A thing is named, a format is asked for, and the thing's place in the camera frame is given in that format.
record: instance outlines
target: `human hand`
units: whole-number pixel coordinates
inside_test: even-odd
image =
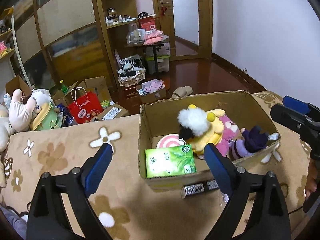
[[[308,176],[307,176],[307,183],[306,183],[306,200],[311,195],[312,192],[317,190],[316,178],[318,176],[317,168],[315,165],[314,160],[310,160],[309,167],[308,167]]]

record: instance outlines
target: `bolt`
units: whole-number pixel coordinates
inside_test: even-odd
[[[80,168],[79,167],[75,167],[72,169],[72,174],[78,174],[80,172]]]
[[[43,179],[46,179],[47,177],[49,177],[49,175],[50,175],[50,173],[46,171],[46,172],[42,173],[41,177]]]
[[[273,171],[269,171],[269,172],[268,172],[268,175],[269,175],[270,177],[272,177],[272,178],[274,178],[274,177],[276,176]]]
[[[239,173],[245,173],[245,168],[244,167],[238,167],[237,168],[237,171],[239,172]]]

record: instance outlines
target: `baseboard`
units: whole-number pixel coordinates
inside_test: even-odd
[[[193,49],[194,51],[199,53],[199,46],[197,44],[194,44],[191,41],[187,41],[179,36],[175,36],[176,41],[180,42],[181,44],[187,46],[190,49]]]
[[[212,54],[212,61],[217,63],[217,65],[224,68],[225,70],[232,71],[233,73],[240,76],[243,80],[245,80],[248,84],[250,84],[257,91],[257,93],[267,90],[258,81],[256,81],[251,76],[249,76],[246,72],[244,72],[243,70],[241,70],[237,66],[233,65],[231,62],[227,61],[223,57],[220,57],[219,55],[213,53]]]

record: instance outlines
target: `black cord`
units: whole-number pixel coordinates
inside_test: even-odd
[[[291,211],[291,212],[289,213],[289,215],[292,214],[292,213],[295,213],[295,212],[299,211],[301,208],[302,208],[302,206],[299,207],[299,208],[297,208],[296,210]]]

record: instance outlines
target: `door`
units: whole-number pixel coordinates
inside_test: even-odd
[[[171,60],[211,58],[212,0],[153,0],[158,29],[169,36]]]

